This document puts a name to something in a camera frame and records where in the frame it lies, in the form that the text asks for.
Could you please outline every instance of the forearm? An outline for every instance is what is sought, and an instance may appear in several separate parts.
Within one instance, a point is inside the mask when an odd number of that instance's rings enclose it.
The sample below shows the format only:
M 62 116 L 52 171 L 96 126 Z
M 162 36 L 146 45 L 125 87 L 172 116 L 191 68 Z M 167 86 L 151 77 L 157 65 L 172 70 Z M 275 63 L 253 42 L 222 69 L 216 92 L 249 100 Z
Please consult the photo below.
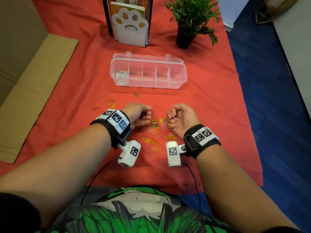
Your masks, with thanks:
M 196 163 L 212 212 L 220 220 L 242 232 L 296 227 L 221 146 L 205 149 Z
M 33 203 L 46 227 L 81 191 L 110 149 L 106 128 L 91 125 L 1 177 L 0 191 Z

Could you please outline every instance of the black sleeve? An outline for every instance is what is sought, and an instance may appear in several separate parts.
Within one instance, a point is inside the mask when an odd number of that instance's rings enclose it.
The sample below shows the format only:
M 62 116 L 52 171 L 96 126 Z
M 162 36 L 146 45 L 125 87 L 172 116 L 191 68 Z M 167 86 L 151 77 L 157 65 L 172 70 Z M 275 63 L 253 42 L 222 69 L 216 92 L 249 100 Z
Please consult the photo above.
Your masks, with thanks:
M 291 227 L 273 227 L 263 233 L 303 233 L 301 230 Z
M 40 229 L 39 211 L 28 200 L 0 192 L 0 231 L 35 232 Z

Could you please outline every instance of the person's right hand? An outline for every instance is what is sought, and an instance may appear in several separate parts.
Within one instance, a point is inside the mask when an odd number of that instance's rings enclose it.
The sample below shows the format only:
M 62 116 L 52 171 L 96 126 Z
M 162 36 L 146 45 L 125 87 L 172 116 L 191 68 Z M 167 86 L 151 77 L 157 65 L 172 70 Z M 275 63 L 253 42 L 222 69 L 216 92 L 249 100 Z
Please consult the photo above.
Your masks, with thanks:
M 190 106 L 180 103 L 174 105 L 174 107 L 177 111 L 171 107 L 166 113 L 167 126 L 169 129 L 173 130 L 176 135 L 183 139 L 185 132 L 194 125 L 200 124 L 200 122 L 197 119 L 194 110 Z

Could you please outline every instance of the black plant pot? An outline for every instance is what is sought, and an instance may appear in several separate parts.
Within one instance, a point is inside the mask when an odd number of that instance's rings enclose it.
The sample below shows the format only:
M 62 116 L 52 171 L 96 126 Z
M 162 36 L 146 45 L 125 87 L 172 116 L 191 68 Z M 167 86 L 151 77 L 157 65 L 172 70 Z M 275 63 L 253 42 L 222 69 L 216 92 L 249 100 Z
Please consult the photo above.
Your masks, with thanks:
M 188 49 L 196 35 L 187 36 L 179 27 L 177 30 L 176 45 L 181 49 Z

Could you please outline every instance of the clear plastic organizer box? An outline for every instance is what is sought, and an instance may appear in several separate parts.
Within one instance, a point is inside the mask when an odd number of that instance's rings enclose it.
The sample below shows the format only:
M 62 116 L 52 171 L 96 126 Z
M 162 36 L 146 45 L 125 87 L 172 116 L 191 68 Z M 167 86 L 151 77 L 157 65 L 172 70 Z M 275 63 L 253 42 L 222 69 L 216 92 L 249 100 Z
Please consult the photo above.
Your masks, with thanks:
M 179 58 L 116 53 L 110 76 L 117 86 L 179 89 L 187 81 L 187 70 Z

